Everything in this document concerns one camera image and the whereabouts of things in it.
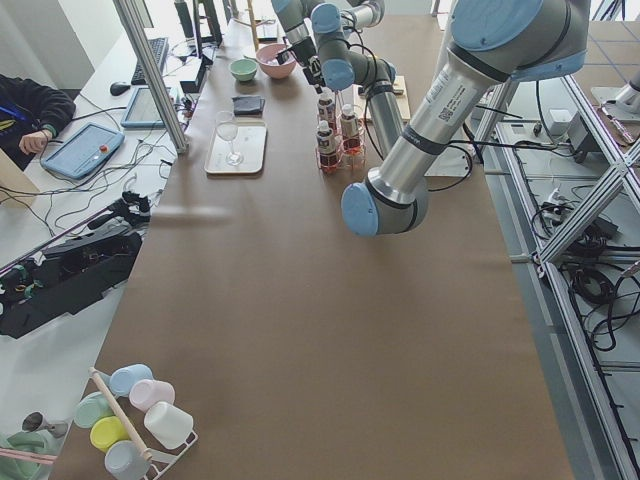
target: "green bowl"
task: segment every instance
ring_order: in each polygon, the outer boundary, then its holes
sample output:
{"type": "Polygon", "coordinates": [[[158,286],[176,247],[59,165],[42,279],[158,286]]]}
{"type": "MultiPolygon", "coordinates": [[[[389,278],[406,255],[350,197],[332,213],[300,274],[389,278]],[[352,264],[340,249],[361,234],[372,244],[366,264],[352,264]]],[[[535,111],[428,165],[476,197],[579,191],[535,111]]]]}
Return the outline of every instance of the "green bowl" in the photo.
{"type": "Polygon", "coordinates": [[[250,58],[242,58],[229,65],[229,71],[239,82],[249,82],[256,76],[258,64],[250,58]]]}

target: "white mug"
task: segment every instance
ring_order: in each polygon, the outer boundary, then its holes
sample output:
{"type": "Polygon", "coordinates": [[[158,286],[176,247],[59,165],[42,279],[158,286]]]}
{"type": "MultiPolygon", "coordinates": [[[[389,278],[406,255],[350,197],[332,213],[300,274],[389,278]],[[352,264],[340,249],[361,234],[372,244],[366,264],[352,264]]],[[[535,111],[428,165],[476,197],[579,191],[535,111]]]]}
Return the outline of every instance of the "white mug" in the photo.
{"type": "Polygon", "coordinates": [[[158,402],[144,416],[144,426],[166,448],[173,450],[187,441],[193,417],[167,402],[158,402]]]}

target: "person's hand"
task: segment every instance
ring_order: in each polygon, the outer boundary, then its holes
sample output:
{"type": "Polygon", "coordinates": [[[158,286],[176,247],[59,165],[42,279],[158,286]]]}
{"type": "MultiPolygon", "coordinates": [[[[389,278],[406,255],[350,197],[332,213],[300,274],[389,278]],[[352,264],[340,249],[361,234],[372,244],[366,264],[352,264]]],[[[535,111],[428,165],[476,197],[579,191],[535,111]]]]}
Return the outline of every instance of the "person's hand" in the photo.
{"type": "Polygon", "coordinates": [[[20,150],[22,150],[22,153],[25,155],[30,153],[40,153],[45,149],[47,143],[49,143],[49,140],[52,138],[53,134],[49,130],[39,130],[37,132],[24,135],[20,139],[18,147],[20,147],[20,150]]]}

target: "black jacket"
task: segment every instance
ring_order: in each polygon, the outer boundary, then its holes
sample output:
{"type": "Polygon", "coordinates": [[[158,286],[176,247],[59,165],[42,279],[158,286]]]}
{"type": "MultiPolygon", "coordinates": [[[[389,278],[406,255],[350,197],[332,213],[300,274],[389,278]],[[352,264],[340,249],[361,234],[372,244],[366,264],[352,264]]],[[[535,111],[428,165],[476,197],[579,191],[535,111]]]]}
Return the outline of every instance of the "black jacket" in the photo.
{"type": "Polygon", "coordinates": [[[55,137],[75,111],[75,103],[64,92],[0,75],[0,148],[24,170],[33,155],[18,148],[22,136],[46,128],[55,137]]]}

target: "sticker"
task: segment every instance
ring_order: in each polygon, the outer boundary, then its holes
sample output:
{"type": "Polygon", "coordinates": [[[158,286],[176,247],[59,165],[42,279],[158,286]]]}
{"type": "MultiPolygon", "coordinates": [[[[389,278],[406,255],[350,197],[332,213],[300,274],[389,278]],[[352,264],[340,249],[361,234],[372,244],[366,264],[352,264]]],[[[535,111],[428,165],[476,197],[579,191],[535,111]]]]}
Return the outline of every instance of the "sticker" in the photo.
{"type": "Polygon", "coordinates": [[[435,102],[436,98],[438,98],[438,95],[440,95],[440,92],[447,83],[449,83],[449,74],[445,70],[442,70],[427,92],[427,102],[435,102]]]}
{"type": "Polygon", "coordinates": [[[430,101],[429,108],[434,112],[433,116],[447,124],[452,125],[459,121],[460,117],[476,103],[478,90],[473,88],[473,83],[465,79],[455,78],[446,84],[438,83],[437,95],[430,101]]]}

